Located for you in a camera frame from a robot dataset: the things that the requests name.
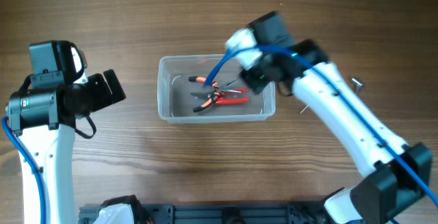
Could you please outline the orange black needle-nose pliers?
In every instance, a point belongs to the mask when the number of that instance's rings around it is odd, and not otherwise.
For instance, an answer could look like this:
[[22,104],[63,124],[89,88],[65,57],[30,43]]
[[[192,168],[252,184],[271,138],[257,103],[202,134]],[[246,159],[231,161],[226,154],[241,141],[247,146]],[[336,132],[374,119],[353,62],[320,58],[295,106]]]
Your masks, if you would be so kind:
[[236,79],[231,80],[223,85],[218,82],[212,82],[212,90],[207,92],[191,92],[190,94],[197,99],[205,100],[204,104],[193,108],[193,112],[201,112],[207,109],[209,106],[215,104],[220,97],[223,97],[225,93],[241,93],[241,90],[229,88],[229,85],[235,82]]

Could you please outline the silver socket wrench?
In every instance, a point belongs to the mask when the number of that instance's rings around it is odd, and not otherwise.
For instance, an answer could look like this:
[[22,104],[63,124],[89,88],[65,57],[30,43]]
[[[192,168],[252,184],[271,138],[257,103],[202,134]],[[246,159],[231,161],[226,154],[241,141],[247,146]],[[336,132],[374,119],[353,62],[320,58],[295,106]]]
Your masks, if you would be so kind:
[[356,78],[356,77],[352,77],[351,78],[351,82],[352,82],[352,84],[355,87],[355,93],[359,94],[361,89],[363,88],[363,82],[360,79]]

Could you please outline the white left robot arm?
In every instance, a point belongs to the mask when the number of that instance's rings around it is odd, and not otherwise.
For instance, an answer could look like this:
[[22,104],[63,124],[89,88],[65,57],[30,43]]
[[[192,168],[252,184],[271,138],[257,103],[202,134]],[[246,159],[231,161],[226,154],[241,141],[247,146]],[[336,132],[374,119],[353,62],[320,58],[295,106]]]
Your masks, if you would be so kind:
[[23,172],[26,223],[76,223],[72,157],[75,137],[91,139],[76,126],[90,115],[125,99],[110,69],[74,82],[62,81],[62,72],[48,73],[45,88],[40,75],[28,75],[6,106],[2,126],[17,148]]

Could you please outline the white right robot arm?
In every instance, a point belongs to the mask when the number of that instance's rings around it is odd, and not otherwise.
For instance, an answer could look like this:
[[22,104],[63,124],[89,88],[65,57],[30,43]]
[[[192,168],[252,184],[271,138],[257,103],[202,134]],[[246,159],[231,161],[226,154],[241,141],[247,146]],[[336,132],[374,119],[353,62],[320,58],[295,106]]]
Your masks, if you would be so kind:
[[362,176],[324,200],[333,223],[386,223],[430,189],[433,156],[423,144],[409,145],[392,132],[353,92],[334,62],[310,39],[296,42],[280,15],[267,13],[226,43],[242,66],[241,78],[254,92],[284,83],[305,103],[350,154]]

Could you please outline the clear plastic container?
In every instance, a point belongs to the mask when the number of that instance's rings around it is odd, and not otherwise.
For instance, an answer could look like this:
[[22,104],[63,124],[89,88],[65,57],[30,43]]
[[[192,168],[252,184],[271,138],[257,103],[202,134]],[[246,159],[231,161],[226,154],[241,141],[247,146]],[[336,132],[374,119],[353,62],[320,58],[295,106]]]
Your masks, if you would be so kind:
[[238,77],[241,67],[229,60],[214,82],[203,82],[221,55],[165,56],[157,78],[160,118],[170,124],[264,121],[276,111],[275,84],[255,94]]

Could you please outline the black red handle screwdriver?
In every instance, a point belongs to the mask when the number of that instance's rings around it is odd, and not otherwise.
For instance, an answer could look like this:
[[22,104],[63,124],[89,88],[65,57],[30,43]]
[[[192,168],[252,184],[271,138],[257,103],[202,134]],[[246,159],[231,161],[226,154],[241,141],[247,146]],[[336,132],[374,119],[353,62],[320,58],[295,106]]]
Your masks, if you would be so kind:
[[309,107],[309,105],[306,105],[300,112],[299,114],[302,114],[307,108]]

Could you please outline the red handle snips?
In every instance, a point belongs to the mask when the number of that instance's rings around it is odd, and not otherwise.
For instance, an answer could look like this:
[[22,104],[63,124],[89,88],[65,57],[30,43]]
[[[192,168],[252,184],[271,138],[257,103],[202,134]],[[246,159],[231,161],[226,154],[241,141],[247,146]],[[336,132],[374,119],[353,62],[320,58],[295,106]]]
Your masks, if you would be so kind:
[[223,97],[220,97],[215,104],[217,105],[238,105],[247,103],[249,97],[244,96],[243,93],[247,91],[247,88],[236,88],[241,90],[241,93],[225,93]]

